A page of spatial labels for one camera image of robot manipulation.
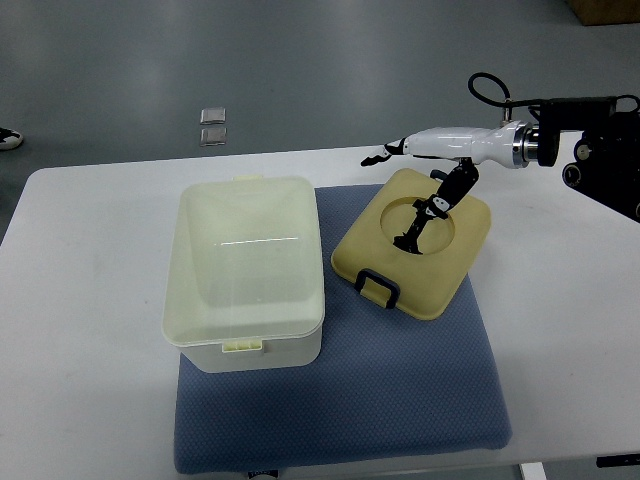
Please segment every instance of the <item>beige tray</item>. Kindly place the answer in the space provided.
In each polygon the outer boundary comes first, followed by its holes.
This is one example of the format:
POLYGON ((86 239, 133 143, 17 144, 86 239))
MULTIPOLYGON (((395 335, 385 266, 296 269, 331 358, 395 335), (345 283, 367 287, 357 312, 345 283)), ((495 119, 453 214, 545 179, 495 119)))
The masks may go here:
POLYGON ((440 182, 411 169, 397 171, 351 226, 331 256, 338 275, 376 304, 420 320, 439 317, 471 268, 491 226, 489 207, 467 195, 436 218, 418 238, 423 255, 393 245, 415 218, 416 199, 436 193, 440 182))

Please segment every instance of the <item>concrete floor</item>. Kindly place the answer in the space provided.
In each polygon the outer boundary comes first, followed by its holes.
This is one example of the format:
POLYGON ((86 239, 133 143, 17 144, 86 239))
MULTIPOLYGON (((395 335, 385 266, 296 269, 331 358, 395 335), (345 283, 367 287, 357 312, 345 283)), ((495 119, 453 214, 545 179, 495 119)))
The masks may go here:
MULTIPOLYGON (((500 112, 466 87, 480 70, 517 99, 640 94, 640 25, 583 27, 562 0, 0 0, 0 46, 0 125, 26 138, 0 152, 0 239, 41 168, 493 128, 500 112), (228 143, 202 148, 200 110, 212 106, 227 108, 228 143)), ((640 477, 595 458, 546 468, 551 480, 640 477)))

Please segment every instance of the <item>black cable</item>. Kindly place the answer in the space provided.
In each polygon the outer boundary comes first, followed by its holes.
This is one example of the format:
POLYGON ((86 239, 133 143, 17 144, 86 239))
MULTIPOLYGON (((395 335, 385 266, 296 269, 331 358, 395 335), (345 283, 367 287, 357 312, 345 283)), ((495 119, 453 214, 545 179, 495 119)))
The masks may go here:
POLYGON ((544 103, 547 103, 547 100, 542 98, 532 98, 530 100, 518 100, 517 102, 512 101, 511 94, 509 93, 509 89, 507 88, 507 85, 502 80, 500 80, 495 75, 492 75, 491 73, 486 73, 486 72, 474 73, 473 75, 471 75, 471 77, 469 77, 469 82, 467 83, 467 87, 469 87, 469 91, 471 92, 471 95, 476 97, 481 102, 484 102, 487 105, 491 105, 492 107, 512 109, 516 107, 532 107, 532 106, 536 107, 544 103), (474 86, 474 82, 478 78, 486 78, 496 83, 502 89, 502 93, 504 93, 505 100, 503 102, 498 102, 496 100, 490 99, 489 97, 485 97, 480 92, 478 92, 474 86))
POLYGON ((640 110, 640 98, 636 97, 635 95, 620 95, 619 97, 616 97, 616 102, 619 102, 620 100, 623 100, 625 98, 629 98, 636 102, 636 108, 631 110, 629 113, 636 113, 640 110))
MULTIPOLYGON (((509 88, 507 87, 507 85, 495 75, 487 72, 477 72, 471 75, 471 77, 469 77, 469 82, 467 83, 467 87, 469 87, 469 91, 471 92, 471 95, 476 97, 481 102, 486 103, 487 105, 491 105, 492 107, 508 108, 509 117, 511 117, 511 109, 517 108, 517 107, 529 107, 529 113, 531 114, 531 116, 533 116, 533 118, 535 118, 536 120, 539 120, 539 107, 541 105, 544 105, 550 102, 550 100, 546 100, 544 98, 532 98, 529 100, 518 100, 514 102, 513 100, 511 100, 511 94, 509 93, 509 88), (487 80, 491 80, 492 82, 497 84, 502 90, 502 93, 504 94, 504 101, 499 102, 497 100, 493 100, 489 97, 482 95, 480 92, 478 92, 478 90, 476 90, 474 85, 475 81, 478 78, 486 78, 487 80)), ((616 101, 620 101, 623 99, 630 99, 636 102, 636 108, 631 110, 629 113, 637 113, 640 111, 640 97, 637 97, 635 95, 620 95, 615 98, 616 98, 616 101)))

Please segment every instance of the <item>blue cushion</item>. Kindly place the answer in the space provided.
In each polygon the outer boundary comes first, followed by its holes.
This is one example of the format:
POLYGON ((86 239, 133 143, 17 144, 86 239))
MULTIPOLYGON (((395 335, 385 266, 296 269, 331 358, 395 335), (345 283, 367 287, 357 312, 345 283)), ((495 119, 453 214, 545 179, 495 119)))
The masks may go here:
POLYGON ((419 321, 378 307, 333 272, 331 252, 379 188, 316 190, 326 313, 315 361, 207 374, 181 357, 174 442, 180 473, 507 444, 511 426, 468 277, 441 317, 419 321))

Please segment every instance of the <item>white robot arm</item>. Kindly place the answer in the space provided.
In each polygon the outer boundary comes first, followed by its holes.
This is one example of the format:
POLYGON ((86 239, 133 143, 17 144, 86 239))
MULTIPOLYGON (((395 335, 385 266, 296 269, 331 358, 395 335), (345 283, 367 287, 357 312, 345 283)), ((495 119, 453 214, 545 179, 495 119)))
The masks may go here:
POLYGON ((493 160, 506 168, 524 168, 537 161, 538 130, 530 123, 513 121, 502 128, 432 128, 388 143, 371 153, 362 166, 375 165, 392 155, 459 160, 478 165, 493 160))
POLYGON ((427 221, 446 218, 478 180, 475 165, 492 160, 506 168, 524 168, 530 162, 552 167, 558 156, 560 133, 583 132, 576 144, 576 163, 564 167, 562 176, 570 188, 640 222, 640 98, 635 95, 590 98, 552 98, 512 101, 507 86, 494 75, 478 72, 468 82, 469 91, 483 102, 502 108, 500 128, 432 128, 378 147, 362 166, 386 162, 393 155, 455 160, 438 191, 416 200, 416 219, 394 245, 420 254, 417 239, 427 221), (474 81, 486 78, 503 91, 505 100, 491 100, 477 92, 474 81), (620 100, 631 100, 630 111, 616 112, 620 100), (512 121, 511 111, 528 107, 537 124, 512 121))

